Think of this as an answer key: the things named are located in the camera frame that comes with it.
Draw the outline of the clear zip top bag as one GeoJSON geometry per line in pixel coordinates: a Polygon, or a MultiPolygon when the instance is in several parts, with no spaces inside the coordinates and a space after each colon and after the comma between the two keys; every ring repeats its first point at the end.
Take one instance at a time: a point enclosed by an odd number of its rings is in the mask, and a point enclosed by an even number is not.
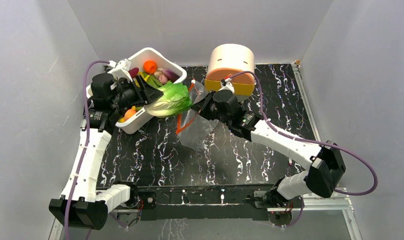
{"type": "MultiPolygon", "coordinates": [[[[188,89],[190,100],[193,105],[201,103],[208,96],[205,86],[193,79],[188,89]]],[[[197,111],[189,109],[178,115],[176,134],[180,143],[197,152],[205,151],[205,141],[217,127],[218,120],[207,120],[201,117],[197,111]]]]}

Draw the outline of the green toy cabbage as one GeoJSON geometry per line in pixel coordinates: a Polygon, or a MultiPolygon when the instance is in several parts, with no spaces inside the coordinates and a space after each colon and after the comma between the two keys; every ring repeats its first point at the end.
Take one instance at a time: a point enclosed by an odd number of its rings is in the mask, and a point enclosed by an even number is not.
{"type": "Polygon", "coordinates": [[[167,118],[185,112],[193,102],[188,87],[182,83],[168,82],[158,88],[163,95],[153,103],[146,105],[146,112],[154,117],[167,118]]]}

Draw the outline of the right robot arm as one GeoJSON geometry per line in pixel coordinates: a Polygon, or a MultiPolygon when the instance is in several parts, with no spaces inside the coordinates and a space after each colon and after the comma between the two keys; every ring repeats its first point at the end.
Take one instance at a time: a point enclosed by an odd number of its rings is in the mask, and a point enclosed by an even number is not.
{"type": "Polygon", "coordinates": [[[336,144],[311,143],[275,127],[260,114],[246,110],[230,90],[210,92],[191,108],[206,120],[220,121],[235,136],[269,147],[302,166],[303,172],[280,179],[266,195],[278,207],[310,193],[329,198],[346,171],[336,144]]]}

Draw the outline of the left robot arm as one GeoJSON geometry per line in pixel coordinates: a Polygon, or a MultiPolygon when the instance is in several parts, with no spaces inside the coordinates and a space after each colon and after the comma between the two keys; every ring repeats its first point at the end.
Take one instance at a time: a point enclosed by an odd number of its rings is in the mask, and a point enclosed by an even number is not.
{"type": "Polygon", "coordinates": [[[139,203],[135,183],[116,181],[98,189],[103,156],[113,130],[127,107],[154,103],[163,92],[141,76],[136,80],[100,73],[84,84],[83,120],[76,158],[59,198],[49,203],[49,211],[66,228],[100,230],[109,214],[120,205],[134,208],[139,203]]]}

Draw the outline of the toy garlic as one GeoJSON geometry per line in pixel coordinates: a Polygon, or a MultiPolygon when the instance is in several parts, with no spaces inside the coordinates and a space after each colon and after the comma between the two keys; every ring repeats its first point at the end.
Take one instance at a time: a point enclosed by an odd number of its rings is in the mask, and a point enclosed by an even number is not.
{"type": "Polygon", "coordinates": [[[169,81],[168,77],[161,70],[155,71],[153,75],[161,85],[165,85],[169,81]]]}

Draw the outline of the toy peach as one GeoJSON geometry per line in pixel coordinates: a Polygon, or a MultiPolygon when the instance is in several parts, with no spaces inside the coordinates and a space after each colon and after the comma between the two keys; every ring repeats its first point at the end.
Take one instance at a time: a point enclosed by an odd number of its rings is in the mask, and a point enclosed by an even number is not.
{"type": "Polygon", "coordinates": [[[124,114],[124,121],[127,121],[128,119],[130,119],[131,117],[133,117],[135,114],[137,113],[137,111],[133,108],[128,109],[125,114],[124,114]]]}

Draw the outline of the purple toy sweet potato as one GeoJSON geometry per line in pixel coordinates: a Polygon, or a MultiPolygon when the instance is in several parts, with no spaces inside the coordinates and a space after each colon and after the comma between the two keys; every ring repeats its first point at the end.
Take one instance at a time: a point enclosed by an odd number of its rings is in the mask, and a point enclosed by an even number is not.
{"type": "Polygon", "coordinates": [[[139,68],[138,67],[134,67],[134,68],[131,68],[129,71],[128,71],[128,73],[129,73],[129,75],[130,75],[130,77],[133,79],[133,78],[135,78],[138,74],[139,74],[139,68]]]}

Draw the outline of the orange toy tangerine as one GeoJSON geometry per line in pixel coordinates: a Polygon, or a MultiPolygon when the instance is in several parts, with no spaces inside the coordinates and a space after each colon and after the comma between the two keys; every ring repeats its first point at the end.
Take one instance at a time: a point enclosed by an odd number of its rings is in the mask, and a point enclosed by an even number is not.
{"type": "Polygon", "coordinates": [[[154,74],[158,70],[158,65],[153,60],[145,61],[143,64],[143,71],[147,74],[154,74]]]}

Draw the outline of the purple toy onion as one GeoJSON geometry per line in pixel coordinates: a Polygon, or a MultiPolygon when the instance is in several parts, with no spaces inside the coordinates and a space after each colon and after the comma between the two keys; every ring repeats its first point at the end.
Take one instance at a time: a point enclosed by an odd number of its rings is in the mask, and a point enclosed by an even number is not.
{"type": "Polygon", "coordinates": [[[171,82],[175,82],[176,80],[178,80],[180,78],[179,75],[177,75],[176,73],[174,73],[173,71],[166,69],[166,68],[162,68],[161,73],[171,82]]]}

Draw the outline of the white plastic bin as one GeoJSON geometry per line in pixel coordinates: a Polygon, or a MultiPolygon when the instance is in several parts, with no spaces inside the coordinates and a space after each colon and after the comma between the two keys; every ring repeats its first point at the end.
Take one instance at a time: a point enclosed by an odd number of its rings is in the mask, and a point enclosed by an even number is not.
{"type": "MultiPolygon", "coordinates": [[[[145,47],[126,59],[131,61],[130,69],[139,68],[138,75],[132,78],[131,81],[137,86],[139,86],[139,83],[136,81],[136,78],[143,78],[156,89],[164,86],[158,80],[152,81],[151,75],[144,72],[143,65],[146,61],[154,61],[158,68],[168,69],[179,75],[178,80],[175,82],[169,80],[167,83],[183,84],[187,76],[183,68],[169,61],[160,52],[151,47],[145,47]]],[[[108,72],[99,73],[92,78],[90,85],[85,88],[86,100],[83,121],[85,128],[109,134],[112,134],[115,128],[119,128],[127,134],[133,134],[154,117],[146,112],[146,105],[141,107],[132,106],[131,108],[120,110],[112,108],[111,103],[117,93],[116,86],[118,81],[108,72]],[[124,121],[124,115],[129,109],[135,109],[136,114],[127,121],[124,121]]]]}

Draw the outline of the round drawer cabinet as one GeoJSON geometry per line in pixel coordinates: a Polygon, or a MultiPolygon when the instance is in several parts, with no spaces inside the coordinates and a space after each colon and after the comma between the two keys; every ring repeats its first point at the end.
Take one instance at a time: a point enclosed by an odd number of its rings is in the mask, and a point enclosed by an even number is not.
{"type": "Polygon", "coordinates": [[[218,91],[221,80],[237,73],[244,72],[232,78],[234,94],[238,101],[247,100],[255,89],[254,53],[246,46],[226,43],[217,46],[210,55],[204,86],[210,91],[218,91]]]}

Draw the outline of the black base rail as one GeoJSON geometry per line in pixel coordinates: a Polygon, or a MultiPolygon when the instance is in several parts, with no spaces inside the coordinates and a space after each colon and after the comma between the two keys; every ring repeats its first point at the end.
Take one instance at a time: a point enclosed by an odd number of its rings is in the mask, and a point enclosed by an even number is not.
{"type": "Polygon", "coordinates": [[[271,213],[299,210],[295,197],[285,205],[266,197],[271,184],[137,186],[143,201],[142,221],[165,219],[252,219],[268,221],[271,213]]]}

